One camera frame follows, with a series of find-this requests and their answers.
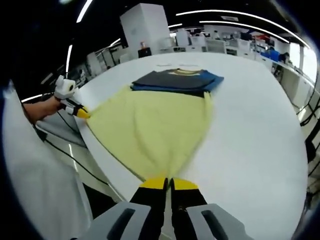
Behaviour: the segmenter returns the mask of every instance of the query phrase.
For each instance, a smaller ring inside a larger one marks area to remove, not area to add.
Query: white table
[[[178,64],[198,65],[224,77],[212,93],[214,117],[207,136],[179,177],[196,183],[208,203],[241,221],[252,238],[290,239],[304,206],[307,154],[296,113],[262,63],[220,53],[154,55],[104,72],[79,90],[78,100],[93,110],[150,71]],[[77,124],[112,186],[130,200],[141,182],[81,119]]]

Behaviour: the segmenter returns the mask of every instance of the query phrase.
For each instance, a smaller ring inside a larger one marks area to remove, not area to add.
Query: person's arm
[[[60,102],[54,96],[46,101],[23,104],[27,118],[32,124],[36,124],[37,121],[44,119],[46,116],[55,114],[60,109],[60,105]]]

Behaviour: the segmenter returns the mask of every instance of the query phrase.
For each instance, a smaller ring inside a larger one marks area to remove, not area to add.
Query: ceiling light
[[[26,99],[23,99],[21,102],[24,103],[24,102],[29,101],[29,100],[31,100],[31,99],[36,99],[36,98],[42,97],[42,95],[43,95],[43,94],[39,94],[39,95],[37,95],[37,96],[28,97],[28,98],[26,98]]]
[[[81,10],[81,12],[80,12],[77,20],[76,20],[76,23],[80,23],[80,22],[81,22],[82,18],[84,17],[84,15],[85,15],[88,7],[89,7],[90,4],[92,3],[92,1],[93,1],[93,0],[87,0],[87,1],[85,2],[85,4],[84,4],[84,6],[83,6],[83,8],[82,8],[82,10]]]
[[[69,61],[70,61],[70,54],[71,54],[72,45],[69,46],[68,49],[68,56],[66,57],[66,64],[65,64],[65,72],[69,72]]]
[[[113,43],[110,44],[110,46],[108,46],[108,48],[112,47],[113,45],[115,45],[117,42],[120,42],[121,38],[115,40]]]
[[[168,26],[168,28],[179,27],[179,26],[182,26],[182,23],[170,25]]]
[[[297,34],[293,33],[292,31],[290,31],[289,29],[279,25],[278,23],[270,21],[270,20],[268,20],[266,18],[257,16],[257,15],[253,15],[253,14],[249,14],[249,13],[245,13],[245,12],[241,12],[241,11],[216,10],[216,9],[214,9],[214,10],[197,10],[197,11],[187,11],[187,12],[177,13],[176,16],[181,16],[181,15],[186,15],[186,14],[196,14],[196,13],[210,13],[210,12],[240,14],[240,15],[245,15],[245,16],[249,16],[249,17],[252,17],[252,18],[256,18],[256,19],[260,19],[260,20],[266,21],[266,22],[268,22],[270,24],[273,24],[273,25],[277,26],[278,28],[281,28],[282,30],[286,31],[287,33],[291,34],[292,36],[297,38],[299,41],[301,41],[307,48],[310,49],[310,46],[301,37],[299,37]]]
[[[256,27],[256,26],[251,26],[251,25],[247,25],[247,24],[242,24],[242,23],[238,23],[238,22],[232,22],[232,21],[200,21],[199,23],[201,24],[233,24],[233,25],[238,25],[238,26],[243,26],[243,27],[247,27],[247,28],[251,28],[251,29],[257,29],[261,32],[265,32],[267,34],[270,34],[278,39],[281,39],[282,41],[286,42],[287,44],[289,44],[290,42],[286,39],[284,39],[283,37],[279,36],[279,35],[276,35],[272,32],[269,32],[267,30],[264,30],[262,28],[259,28],[259,27]]]

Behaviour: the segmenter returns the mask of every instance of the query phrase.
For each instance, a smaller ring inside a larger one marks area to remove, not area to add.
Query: ceiling
[[[82,21],[76,23],[85,2],[69,0],[68,4],[61,4],[58,0],[36,0],[23,1],[19,7],[12,3],[8,10],[11,17],[7,19],[8,37],[4,50],[8,51],[7,72],[15,80],[22,98],[38,94],[40,82],[65,64],[70,44],[73,44],[70,57],[72,69],[83,62],[89,53],[124,38],[120,16],[138,3],[163,5],[169,25],[200,26],[199,21],[221,21],[222,15],[238,17],[239,23],[275,34],[285,33],[265,21],[238,14],[208,12],[176,16],[182,12],[219,9],[257,15],[297,32],[295,25],[267,0],[189,0],[188,3],[183,1],[183,4],[173,0],[93,0]]]

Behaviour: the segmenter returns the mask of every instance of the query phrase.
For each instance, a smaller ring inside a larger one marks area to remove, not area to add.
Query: yellow cloth
[[[161,91],[124,88],[91,113],[100,143],[140,179],[174,177],[192,157],[212,119],[212,102]]]

